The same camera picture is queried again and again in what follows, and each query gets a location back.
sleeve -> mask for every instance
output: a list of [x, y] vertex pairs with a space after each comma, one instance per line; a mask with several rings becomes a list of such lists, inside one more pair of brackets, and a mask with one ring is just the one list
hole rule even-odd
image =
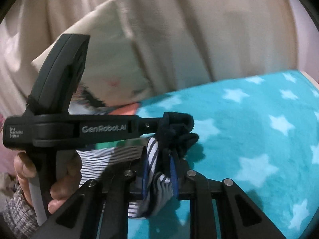
[[17, 239], [28, 239], [39, 228], [35, 211], [26, 203], [21, 187], [8, 202], [2, 216]]

silver rivet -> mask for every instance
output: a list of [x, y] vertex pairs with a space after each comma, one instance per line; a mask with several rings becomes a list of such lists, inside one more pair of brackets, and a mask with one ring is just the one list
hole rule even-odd
[[189, 177], [194, 177], [196, 175], [196, 172], [194, 170], [189, 170], [189, 171], [187, 171], [187, 175]]
[[126, 177], [130, 177], [130, 176], [133, 175], [133, 171], [132, 171], [132, 170], [126, 170], [126, 171], [124, 171], [124, 175], [125, 175]]
[[88, 186], [88, 187], [93, 187], [93, 186], [95, 186], [96, 184], [97, 184], [97, 181], [94, 180], [94, 179], [91, 179], [91, 180], [88, 180], [88, 181], [87, 181], [87, 186]]
[[234, 182], [231, 179], [225, 179], [224, 183], [226, 186], [232, 186], [234, 184]]

teal bedsheet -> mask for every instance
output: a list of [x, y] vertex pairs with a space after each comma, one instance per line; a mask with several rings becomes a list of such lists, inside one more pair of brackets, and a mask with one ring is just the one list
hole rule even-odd
[[[287, 239], [319, 206], [319, 93], [298, 71], [224, 80], [145, 100], [138, 115], [185, 112], [199, 142], [187, 160], [209, 179], [233, 179]], [[129, 220], [129, 238], [189, 238], [189, 202]]]

pillow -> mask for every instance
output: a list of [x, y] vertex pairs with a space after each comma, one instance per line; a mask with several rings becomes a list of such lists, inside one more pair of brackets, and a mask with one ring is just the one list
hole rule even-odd
[[[122, 29], [114, 0], [100, 4], [64, 33], [91, 36], [81, 83], [95, 98], [107, 106], [117, 106], [153, 96], [131, 41]], [[32, 61], [38, 71], [53, 45]]]

striped fabric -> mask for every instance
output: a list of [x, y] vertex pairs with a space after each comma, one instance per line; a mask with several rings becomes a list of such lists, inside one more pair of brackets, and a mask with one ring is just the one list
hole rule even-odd
[[[109, 165], [140, 158], [142, 150], [143, 146], [129, 146], [78, 151], [83, 165], [80, 186], [89, 179], [98, 179]], [[146, 150], [148, 158], [147, 196], [143, 201], [129, 203], [129, 218], [148, 216], [146, 213], [150, 207], [151, 215], [154, 215], [173, 196], [170, 179], [160, 172], [154, 173], [158, 156], [158, 142], [155, 138], [148, 140]]]

